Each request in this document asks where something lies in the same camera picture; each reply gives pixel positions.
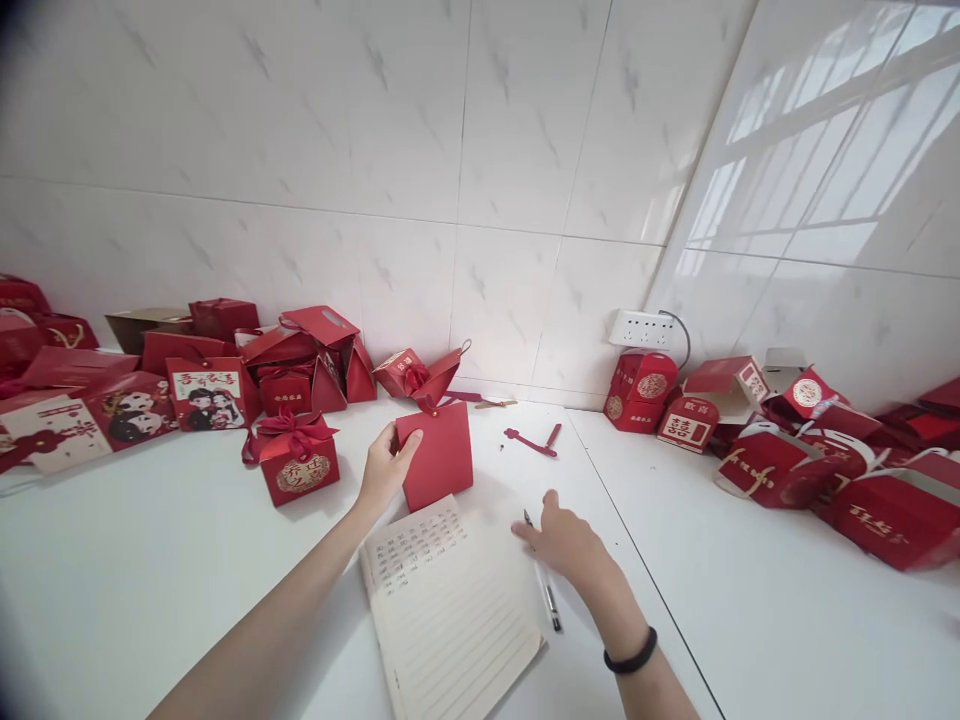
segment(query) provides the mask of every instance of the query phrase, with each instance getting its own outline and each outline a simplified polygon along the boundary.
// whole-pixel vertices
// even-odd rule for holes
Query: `black bracelet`
[[[657,631],[653,628],[650,628],[650,636],[647,638],[647,642],[644,644],[643,649],[632,658],[629,660],[624,660],[623,662],[615,663],[610,659],[610,656],[607,655],[607,651],[604,650],[603,661],[607,664],[607,667],[617,675],[629,675],[630,673],[635,673],[637,670],[646,665],[653,656],[653,651],[656,649]]]

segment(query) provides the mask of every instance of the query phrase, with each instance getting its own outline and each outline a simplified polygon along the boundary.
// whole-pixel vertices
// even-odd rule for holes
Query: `power socket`
[[[675,323],[669,315],[618,310],[608,339],[614,345],[669,352]]]

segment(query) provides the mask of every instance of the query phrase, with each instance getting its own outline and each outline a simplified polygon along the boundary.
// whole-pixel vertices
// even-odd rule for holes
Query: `white table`
[[[898,573],[714,457],[568,416],[728,720],[960,718],[960,563]]]
[[[47,703],[39,715],[145,716],[343,516],[356,497],[369,443],[389,420],[414,411],[409,402],[381,399],[328,416],[341,429],[342,479],[280,510],[270,504],[260,471],[241,465],[240,431],[176,433],[37,483],[18,486],[32,477],[19,471],[0,478],[0,627],[14,635],[3,649],[19,648],[22,687],[35,706],[40,698]],[[543,442],[557,422],[564,425],[557,460],[503,435],[513,427]],[[457,500],[516,582],[526,583],[548,641],[494,716],[622,716],[586,608],[558,582],[566,632],[555,635],[530,561],[509,531],[524,507],[536,516],[543,493],[555,487],[561,503],[591,523],[624,569],[701,717],[719,718],[566,411],[527,403],[471,409],[470,423],[475,487]],[[398,498],[387,518],[405,513]],[[687,554],[688,561],[694,557]],[[284,714],[390,717],[356,562],[324,613]],[[741,613],[746,618],[749,608]],[[743,623],[731,615],[724,624]]]

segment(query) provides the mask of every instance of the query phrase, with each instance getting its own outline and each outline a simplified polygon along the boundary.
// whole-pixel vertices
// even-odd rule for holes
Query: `electrical cord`
[[[660,315],[668,315],[672,317],[674,320],[680,323],[680,327],[683,329],[683,335],[687,339],[687,355],[686,357],[683,358],[683,362],[680,363],[680,367],[678,368],[678,370],[683,370],[683,366],[686,365],[687,362],[690,360],[690,348],[691,348],[690,332],[687,330],[687,326],[683,324],[683,320],[681,320],[679,316],[674,315],[669,310],[661,310]]]

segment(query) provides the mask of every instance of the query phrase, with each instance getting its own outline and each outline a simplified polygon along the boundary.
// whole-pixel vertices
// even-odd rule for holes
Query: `lined paper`
[[[543,638],[448,495],[360,551],[398,719],[480,719]]]

